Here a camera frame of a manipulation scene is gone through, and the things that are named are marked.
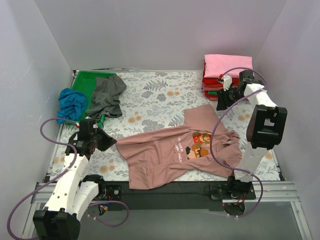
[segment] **t-shirt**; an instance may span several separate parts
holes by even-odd
[[[191,169],[227,178],[232,171],[216,163],[210,153],[217,121],[215,110],[206,104],[184,110],[184,125],[118,139],[116,147],[129,167],[129,188],[157,188]],[[212,142],[214,155],[236,167],[242,158],[238,142],[238,134],[220,123]]]

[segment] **flower pattern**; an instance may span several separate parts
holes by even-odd
[[[119,96],[122,116],[106,118],[103,129],[115,139],[134,134],[184,124],[184,109],[210,103],[215,109],[216,102],[209,101],[201,90],[201,71],[151,72],[130,71],[118,73],[126,83],[126,90]],[[243,101],[235,106],[222,120],[228,130],[235,130],[239,136],[239,147],[243,152],[247,145],[246,131],[253,109]],[[64,125],[60,141],[67,143],[78,128]],[[57,176],[64,166],[65,146],[57,147],[50,178]],[[128,181],[129,169],[126,160],[112,146],[105,152],[95,150],[83,172],[99,174],[106,181]],[[273,154],[269,152],[262,159],[255,174],[262,181],[279,181]],[[189,170],[177,181],[224,181],[225,178],[199,170]]]

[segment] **white wall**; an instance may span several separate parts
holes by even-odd
[[[320,1],[287,1],[254,66],[269,94],[288,110],[275,148],[284,176],[293,180],[313,239],[320,239]]]
[[[203,68],[255,57],[286,0],[35,0],[72,69]]]
[[[40,133],[41,123],[57,115],[58,96],[72,71],[33,0],[0,1],[0,239],[14,205],[45,176],[54,145]],[[58,125],[45,133],[56,138]],[[13,216],[21,234],[30,199]]]

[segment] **stack of folded clothes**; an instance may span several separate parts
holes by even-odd
[[[245,67],[252,69],[252,57],[235,56],[222,54],[207,54],[204,56],[204,70],[202,79],[202,89],[204,95],[211,101],[218,100],[218,91],[223,89],[223,84],[218,82],[218,78],[225,71],[236,68]],[[239,73],[243,69],[232,70],[227,73],[232,77],[232,82],[239,83]]]

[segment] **blue cloth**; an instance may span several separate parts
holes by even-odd
[[[82,92],[70,88],[63,89],[58,100],[60,102],[60,110],[57,112],[58,118],[62,119],[78,121],[87,107],[86,96]],[[58,124],[64,123],[63,120],[57,120],[56,122]]]

